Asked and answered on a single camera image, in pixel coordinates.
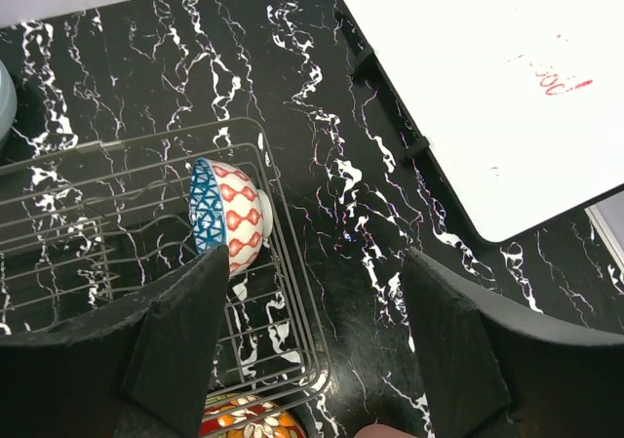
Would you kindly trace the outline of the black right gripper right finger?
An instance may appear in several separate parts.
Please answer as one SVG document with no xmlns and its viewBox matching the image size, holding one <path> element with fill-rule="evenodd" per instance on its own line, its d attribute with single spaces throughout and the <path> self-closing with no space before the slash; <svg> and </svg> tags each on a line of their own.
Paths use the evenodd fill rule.
<svg viewBox="0 0 624 438">
<path fill-rule="evenodd" d="M 402 289 L 436 436 L 622 436 L 622 335 L 537 313 L 416 249 Z"/>
</svg>

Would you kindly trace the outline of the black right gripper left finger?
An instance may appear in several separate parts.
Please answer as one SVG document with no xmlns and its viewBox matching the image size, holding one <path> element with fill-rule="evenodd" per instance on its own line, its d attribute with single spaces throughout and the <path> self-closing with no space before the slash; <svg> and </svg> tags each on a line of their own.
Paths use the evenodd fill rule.
<svg viewBox="0 0 624 438">
<path fill-rule="evenodd" d="M 91 312 L 1 341 L 5 437 L 195 437 L 229 279 L 226 248 Z"/>
</svg>

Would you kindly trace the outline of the red floral plate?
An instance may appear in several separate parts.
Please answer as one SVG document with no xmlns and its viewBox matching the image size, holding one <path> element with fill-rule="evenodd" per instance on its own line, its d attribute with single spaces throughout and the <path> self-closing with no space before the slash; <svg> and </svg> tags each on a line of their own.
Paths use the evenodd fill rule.
<svg viewBox="0 0 624 438">
<path fill-rule="evenodd" d="M 273 402 L 227 393 L 206 399 L 199 436 L 306 437 L 306 432 Z"/>
</svg>

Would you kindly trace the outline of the blue and red patterned bowl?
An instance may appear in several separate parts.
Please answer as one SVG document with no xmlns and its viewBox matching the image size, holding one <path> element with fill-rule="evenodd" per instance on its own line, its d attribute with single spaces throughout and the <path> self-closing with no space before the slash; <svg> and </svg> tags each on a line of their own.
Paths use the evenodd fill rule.
<svg viewBox="0 0 624 438">
<path fill-rule="evenodd" d="M 273 231 L 267 193 L 240 168 L 200 157 L 192 167 L 188 199 L 196 251 L 224 245 L 232 277 L 250 268 Z"/>
</svg>

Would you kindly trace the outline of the pink plastic cup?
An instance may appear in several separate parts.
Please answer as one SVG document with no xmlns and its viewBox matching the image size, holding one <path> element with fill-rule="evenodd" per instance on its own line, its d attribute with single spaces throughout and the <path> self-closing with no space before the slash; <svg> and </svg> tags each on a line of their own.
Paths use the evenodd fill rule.
<svg viewBox="0 0 624 438">
<path fill-rule="evenodd" d="M 361 428 L 354 438 L 415 438 L 415 436 L 389 425 L 374 423 Z"/>
</svg>

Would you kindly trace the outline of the white whiteboard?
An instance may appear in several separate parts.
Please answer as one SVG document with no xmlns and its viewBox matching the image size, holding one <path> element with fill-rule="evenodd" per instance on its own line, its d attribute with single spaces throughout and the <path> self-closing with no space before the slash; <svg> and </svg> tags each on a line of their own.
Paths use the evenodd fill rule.
<svg viewBox="0 0 624 438">
<path fill-rule="evenodd" d="M 343 0 L 476 233 L 623 185 L 623 0 Z"/>
</svg>

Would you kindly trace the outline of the light blue headphones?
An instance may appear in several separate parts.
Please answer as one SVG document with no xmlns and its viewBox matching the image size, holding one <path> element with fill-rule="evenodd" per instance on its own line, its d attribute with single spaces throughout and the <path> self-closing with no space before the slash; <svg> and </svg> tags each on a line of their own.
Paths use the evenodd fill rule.
<svg viewBox="0 0 624 438">
<path fill-rule="evenodd" d="M 1 146 L 4 146 L 16 118 L 18 101 L 13 78 L 3 62 L 0 62 L 0 74 L 0 133 Z"/>
</svg>

